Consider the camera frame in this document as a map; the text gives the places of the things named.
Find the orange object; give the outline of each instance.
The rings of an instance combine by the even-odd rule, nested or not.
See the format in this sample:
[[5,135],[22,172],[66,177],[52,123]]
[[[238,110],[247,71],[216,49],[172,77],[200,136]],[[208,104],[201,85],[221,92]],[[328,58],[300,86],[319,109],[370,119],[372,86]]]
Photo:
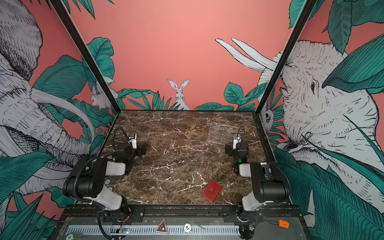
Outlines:
[[284,220],[279,220],[279,227],[289,228],[289,223]]

